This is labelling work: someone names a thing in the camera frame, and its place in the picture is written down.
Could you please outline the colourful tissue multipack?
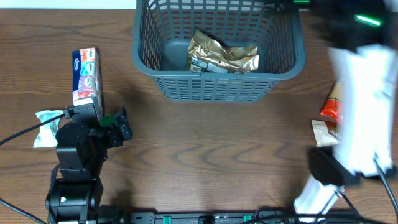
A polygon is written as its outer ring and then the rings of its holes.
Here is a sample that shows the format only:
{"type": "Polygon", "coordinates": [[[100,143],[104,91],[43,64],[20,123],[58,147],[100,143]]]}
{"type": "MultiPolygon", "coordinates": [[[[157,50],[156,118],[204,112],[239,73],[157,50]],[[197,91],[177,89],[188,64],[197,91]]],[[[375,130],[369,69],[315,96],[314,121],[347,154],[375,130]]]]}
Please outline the colourful tissue multipack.
{"type": "Polygon", "coordinates": [[[93,104],[98,119],[103,117],[100,58],[94,47],[72,52],[73,105],[93,104]]]}

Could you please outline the beige snack pouch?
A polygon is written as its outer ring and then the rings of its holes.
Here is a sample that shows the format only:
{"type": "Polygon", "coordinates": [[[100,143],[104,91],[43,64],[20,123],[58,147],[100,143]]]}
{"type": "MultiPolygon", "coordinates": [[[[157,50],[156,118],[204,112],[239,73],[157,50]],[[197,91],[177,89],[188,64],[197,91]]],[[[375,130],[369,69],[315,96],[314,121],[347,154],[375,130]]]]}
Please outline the beige snack pouch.
{"type": "Polygon", "coordinates": [[[339,143],[341,135],[336,123],[312,120],[316,147],[333,146],[339,143]]]}

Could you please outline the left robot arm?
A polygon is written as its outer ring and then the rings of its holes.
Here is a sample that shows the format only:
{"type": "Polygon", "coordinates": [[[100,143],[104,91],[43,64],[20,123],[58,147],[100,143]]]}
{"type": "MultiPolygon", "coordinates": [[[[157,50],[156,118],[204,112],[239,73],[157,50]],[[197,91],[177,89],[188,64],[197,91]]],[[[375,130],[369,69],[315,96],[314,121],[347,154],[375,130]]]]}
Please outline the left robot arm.
{"type": "Polygon", "coordinates": [[[125,108],[98,117],[94,104],[70,106],[70,120],[56,133],[59,164],[52,171],[45,201],[49,223],[129,223],[129,215],[114,206],[102,206],[100,173],[108,149],[132,139],[125,108]]]}

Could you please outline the gold foil bag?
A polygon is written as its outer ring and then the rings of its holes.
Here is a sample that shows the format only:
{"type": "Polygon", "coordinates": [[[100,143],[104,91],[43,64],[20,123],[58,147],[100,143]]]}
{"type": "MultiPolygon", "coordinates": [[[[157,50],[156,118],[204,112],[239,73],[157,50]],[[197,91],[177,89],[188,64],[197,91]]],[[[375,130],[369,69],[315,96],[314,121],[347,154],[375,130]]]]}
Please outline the gold foil bag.
{"type": "Polygon", "coordinates": [[[186,69],[193,72],[245,73],[259,68],[255,45],[224,47],[197,30],[188,46],[186,69]]]}

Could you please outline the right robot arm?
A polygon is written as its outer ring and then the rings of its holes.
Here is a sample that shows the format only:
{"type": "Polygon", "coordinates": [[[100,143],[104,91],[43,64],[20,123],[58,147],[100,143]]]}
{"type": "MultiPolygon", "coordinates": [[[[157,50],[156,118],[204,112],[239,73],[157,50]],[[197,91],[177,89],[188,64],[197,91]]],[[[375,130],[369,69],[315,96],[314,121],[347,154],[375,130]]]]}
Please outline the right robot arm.
{"type": "Polygon", "coordinates": [[[345,187],[397,172],[391,157],[397,2],[306,1],[295,7],[322,18],[319,28],[342,83],[340,140],[309,150],[310,177],[294,201],[298,221],[318,223],[331,218],[328,211],[345,187]]]}

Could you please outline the red spaghetti packet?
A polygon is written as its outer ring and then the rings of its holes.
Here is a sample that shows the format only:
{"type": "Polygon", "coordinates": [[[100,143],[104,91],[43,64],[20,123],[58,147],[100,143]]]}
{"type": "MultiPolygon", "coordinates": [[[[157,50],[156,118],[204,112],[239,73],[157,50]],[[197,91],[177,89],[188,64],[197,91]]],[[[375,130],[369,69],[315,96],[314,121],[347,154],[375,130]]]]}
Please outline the red spaghetti packet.
{"type": "Polygon", "coordinates": [[[343,119],[342,89],[343,84],[337,80],[320,110],[322,116],[327,116],[336,122],[340,122],[343,119]]]}

